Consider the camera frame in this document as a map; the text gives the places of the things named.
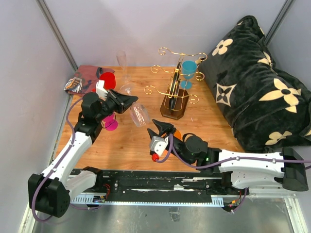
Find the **clear round wine glass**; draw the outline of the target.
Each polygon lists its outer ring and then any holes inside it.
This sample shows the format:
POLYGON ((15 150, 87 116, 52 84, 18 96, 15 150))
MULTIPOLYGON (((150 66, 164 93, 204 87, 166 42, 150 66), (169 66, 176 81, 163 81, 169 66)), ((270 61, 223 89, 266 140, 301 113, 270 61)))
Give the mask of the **clear round wine glass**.
MULTIPOLYGON (((134 86, 131 83, 125 84, 120 88, 120 92, 127 95, 132 95, 131 91, 134 86)), ((150 123, 150 117, 147 109, 140 102, 134 102, 130 107, 130 115, 132 121, 137 127, 143 127, 150 123)))

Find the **orange wine glass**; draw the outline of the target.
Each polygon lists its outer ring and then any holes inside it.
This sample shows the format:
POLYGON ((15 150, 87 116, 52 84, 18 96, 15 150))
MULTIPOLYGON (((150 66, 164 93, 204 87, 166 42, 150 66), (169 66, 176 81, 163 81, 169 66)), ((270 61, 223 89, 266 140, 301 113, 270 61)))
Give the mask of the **orange wine glass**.
POLYGON ((165 143, 167 144, 165 152, 166 155, 163 158, 164 160, 167 160, 170 156, 170 154, 173 154, 176 156, 176 154, 180 154, 178 151, 178 147, 183 144, 183 141, 181 141, 181 133, 179 130, 176 130, 173 134, 172 137, 170 137, 171 133, 166 133, 162 136, 162 138, 165 140, 165 143))

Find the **red wine glass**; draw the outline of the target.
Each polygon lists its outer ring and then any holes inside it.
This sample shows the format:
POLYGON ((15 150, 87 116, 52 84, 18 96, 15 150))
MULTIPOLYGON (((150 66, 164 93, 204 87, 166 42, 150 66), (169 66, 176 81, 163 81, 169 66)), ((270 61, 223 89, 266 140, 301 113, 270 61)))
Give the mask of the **red wine glass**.
POLYGON ((95 83, 98 80, 104 81, 103 87, 105 90, 114 89, 116 87, 115 75, 112 72, 104 72, 100 74, 99 77, 96 77, 95 83))

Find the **pink wine glass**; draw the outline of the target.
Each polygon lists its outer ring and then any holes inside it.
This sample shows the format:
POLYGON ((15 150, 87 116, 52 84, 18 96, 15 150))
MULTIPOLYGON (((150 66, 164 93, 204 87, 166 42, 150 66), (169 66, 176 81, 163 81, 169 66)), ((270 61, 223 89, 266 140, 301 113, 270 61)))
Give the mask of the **pink wine glass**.
POLYGON ((116 120, 116 115, 113 113, 110 116, 107 116, 106 118, 103 119, 103 128, 106 129, 107 131, 114 131, 118 127, 118 122, 116 120))

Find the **gold wire glass rack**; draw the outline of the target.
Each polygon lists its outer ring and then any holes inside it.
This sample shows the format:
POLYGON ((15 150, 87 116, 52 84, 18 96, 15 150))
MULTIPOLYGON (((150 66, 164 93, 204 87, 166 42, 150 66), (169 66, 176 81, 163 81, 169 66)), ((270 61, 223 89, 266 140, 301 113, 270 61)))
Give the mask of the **gold wire glass rack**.
POLYGON ((163 117, 179 120, 184 116, 185 109, 188 103, 196 104, 199 101, 197 95, 189 94, 186 89, 181 88, 181 82, 185 81, 188 83, 191 78, 195 78, 197 81, 202 81, 205 78, 204 73, 198 71, 198 66, 201 62, 206 61, 208 56, 203 52, 197 54, 185 54, 173 52, 167 47, 160 47, 158 50, 159 55, 164 56, 166 53, 171 53, 173 55, 178 55, 179 59, 174 71, 165 70, 160 65, 153 65, 151 67, 152 73, 158 73, 159 70, 171 74, 171 79, 168 84, 166 92, 159 91, 156 87, 148 85, 144 88, 144 92, 147 95, 152 94, 153 91, 164 96, 163 102, 160 107, 160 113, 163 117), (182 63, 185 57, 198 57, 195 61, 195 71, 191 71, 189 74, 182 71, 182 63))

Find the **clear champagne flute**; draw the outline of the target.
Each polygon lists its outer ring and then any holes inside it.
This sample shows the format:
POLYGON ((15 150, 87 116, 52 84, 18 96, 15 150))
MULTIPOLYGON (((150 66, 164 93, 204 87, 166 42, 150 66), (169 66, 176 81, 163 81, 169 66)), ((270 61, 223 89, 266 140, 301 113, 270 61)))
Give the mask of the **clear champagne flute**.
POLYGON ((126 53, 123 50, 119 50, 116 53, 116 58, 118 61, 119 66, 122 69, 122 80, 124 82, 129 82, 131 81, 131 75, 128 73, 128 65, 127 65, 127 57, 126 53))

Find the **maroon printed t-shirt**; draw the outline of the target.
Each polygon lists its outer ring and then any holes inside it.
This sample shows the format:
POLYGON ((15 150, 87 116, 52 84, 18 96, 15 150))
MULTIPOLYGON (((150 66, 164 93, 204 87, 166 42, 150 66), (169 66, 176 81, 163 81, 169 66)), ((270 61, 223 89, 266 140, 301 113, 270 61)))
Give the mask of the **maroon printed t-shirt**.
POLYGON ((75 71, 73 77, 65 84, 64 91, 82 97, 84 94, 92 92, 100 76, 107 72, 114 73, 115 71, 110 68, 81 65, 75 71))

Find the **blue wine glass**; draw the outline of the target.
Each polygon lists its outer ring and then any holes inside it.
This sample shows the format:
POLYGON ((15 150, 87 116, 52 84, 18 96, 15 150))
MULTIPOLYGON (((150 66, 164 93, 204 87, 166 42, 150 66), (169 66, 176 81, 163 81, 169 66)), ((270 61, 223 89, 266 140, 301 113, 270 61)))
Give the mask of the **blue wine glass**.
POLYGON ((197 65, 194 61, 184 61, 182 63, 182 77, 180 87, 185 90, 189 90, 192 87, 190 79, 194 76, 197 70, 197 65))

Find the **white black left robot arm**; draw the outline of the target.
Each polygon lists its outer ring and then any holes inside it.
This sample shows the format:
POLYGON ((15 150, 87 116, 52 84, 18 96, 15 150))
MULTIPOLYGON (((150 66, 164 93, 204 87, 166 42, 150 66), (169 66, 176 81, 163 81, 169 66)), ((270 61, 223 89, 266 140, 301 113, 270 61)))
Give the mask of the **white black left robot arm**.
POLYGON ((124 113, 137 100, 137 96, 124 95, 112 89, 104 98, 90 92, 79 99, 81 111, 76 125, 70 127, 72 135, 68 143, 46 169, 28 179, 29 207, 35 220, 42 221, 36 212, 62 217, 71 201, 82 192, 103 189, 103 171, 100 169, 87 166, 74 178, 69 176, 101 133, 102 121, 113 113, 124 113))

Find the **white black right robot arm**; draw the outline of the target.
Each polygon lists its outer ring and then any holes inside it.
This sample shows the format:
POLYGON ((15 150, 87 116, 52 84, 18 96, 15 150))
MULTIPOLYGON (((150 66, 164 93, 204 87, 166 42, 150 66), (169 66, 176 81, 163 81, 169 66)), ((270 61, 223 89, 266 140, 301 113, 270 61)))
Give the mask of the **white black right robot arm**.
POLYGON ((158 132, 148 129, 152 160, 163 163, 173 154, 183 164, 211 174, 221 174, 220 188, 225 194, 250 187, 281 186, 290 191, 308 191, 306 164, 294 149, 280 152, 246 153, 211 148, 193 133, 174 136, 174 125, 153 119, 158 132))

